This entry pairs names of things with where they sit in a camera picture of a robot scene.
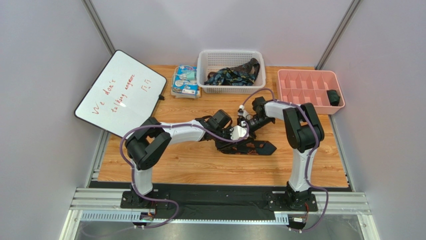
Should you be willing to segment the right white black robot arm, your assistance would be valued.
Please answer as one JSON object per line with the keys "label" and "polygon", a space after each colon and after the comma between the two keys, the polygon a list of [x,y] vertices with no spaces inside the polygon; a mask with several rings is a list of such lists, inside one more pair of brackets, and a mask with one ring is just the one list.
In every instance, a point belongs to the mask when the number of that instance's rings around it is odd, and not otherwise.
{"label": "right white black robot arm", "polygon": [[314,105],[296,104],[257,97],[252,102],[256,112],[249,121],[252,131],[265,121],[282,120],[286,139],[293,149],[290,178],[286,184],[284,202],[289,209],[299,209],[312,201],[311,172],[314,156],[325,134]]}

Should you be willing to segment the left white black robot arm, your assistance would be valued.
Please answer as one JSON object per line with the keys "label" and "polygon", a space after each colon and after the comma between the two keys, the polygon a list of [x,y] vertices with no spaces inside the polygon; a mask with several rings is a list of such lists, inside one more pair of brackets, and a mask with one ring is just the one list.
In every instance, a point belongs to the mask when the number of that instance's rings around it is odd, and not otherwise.
{"label": "left white black robot arm", "polygon": [[129,131],[121,140],[125,147],[123,159],[131,167],[131,187],[141,198],[148,199],[153,190],[153,167],[168,146],[185,142],[214,140],[236,143],[242,137],[233,134],[232,119],[222,110],[213,116],[204,116],[181,123],[159,122],[149,117],[140,127]]}

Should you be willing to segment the black orange floral tie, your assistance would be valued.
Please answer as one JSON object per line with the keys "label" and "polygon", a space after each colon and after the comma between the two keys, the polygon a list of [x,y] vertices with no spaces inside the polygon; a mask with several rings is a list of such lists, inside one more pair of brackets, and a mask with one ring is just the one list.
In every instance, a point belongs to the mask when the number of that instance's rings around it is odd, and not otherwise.
{"label": "black orange floral tie", "polygon": [[216,141],[216,149],[228,155],[270,156],[277,148],[269,141],[247,139],[236,143]]}

